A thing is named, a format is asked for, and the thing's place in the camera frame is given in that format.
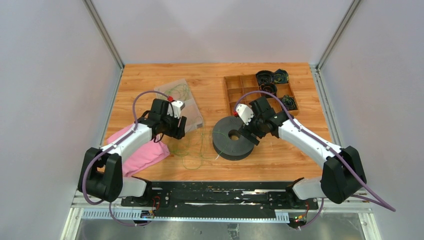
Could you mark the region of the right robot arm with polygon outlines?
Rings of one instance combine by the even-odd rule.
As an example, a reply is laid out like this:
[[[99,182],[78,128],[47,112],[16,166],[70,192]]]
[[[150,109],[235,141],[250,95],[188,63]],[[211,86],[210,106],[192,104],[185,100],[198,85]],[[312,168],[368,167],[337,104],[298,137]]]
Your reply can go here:
[[[333,144],[304,127],[285,110],[275,112],[265,97],[249,104],[236,103],[235,116],[243,122],[239,133],[252,142],[271,134],[287,141],[314,160],[320,177],[301,177],[286,188],[286,203],[294,209],[312,198],[327,198],[341,204],[367,183],[359,152],[352,146]]]

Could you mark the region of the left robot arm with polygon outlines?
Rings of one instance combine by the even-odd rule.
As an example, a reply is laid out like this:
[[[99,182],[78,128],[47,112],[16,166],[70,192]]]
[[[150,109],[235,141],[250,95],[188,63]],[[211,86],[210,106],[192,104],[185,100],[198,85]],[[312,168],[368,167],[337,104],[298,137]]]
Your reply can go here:
[[[91,205],[98,205],[133,197],[140,206],[149,206],[153,201],[151,182],[125,177],[123,163],[158,135],[182,139],[187,122],[182,115],[184,108],[183,101],[155,98],[150,110],[136,117],[126,133],[101,148],[89,148],[84,155],[77,186],[85,200]]]

